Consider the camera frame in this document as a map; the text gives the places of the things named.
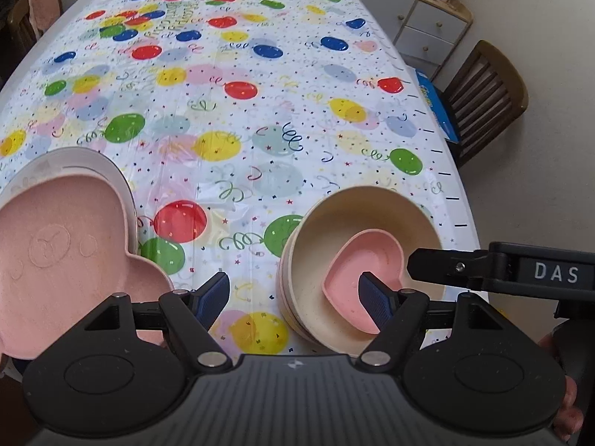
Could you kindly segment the person's right hand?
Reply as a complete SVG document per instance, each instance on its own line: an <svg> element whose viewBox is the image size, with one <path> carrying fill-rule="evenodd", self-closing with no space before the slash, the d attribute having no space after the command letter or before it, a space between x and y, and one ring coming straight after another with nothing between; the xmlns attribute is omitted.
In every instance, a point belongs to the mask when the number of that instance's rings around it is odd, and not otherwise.
<svg viewBox="0 0 595 446"><path fill-rule="evenodd" d="M554 334L552 332L545 335L538 344L541 348L548 351L555 361L557 361L558 365L562 365L560 351L557 345L555 345ZM584 422L584 414L575 406L578 392L576 382L569 375L565 376L565 380L565 396L562 406L558 409L558 413L553 420L553 431L563 442L567 443L574 434L581 430Z"/></svg>

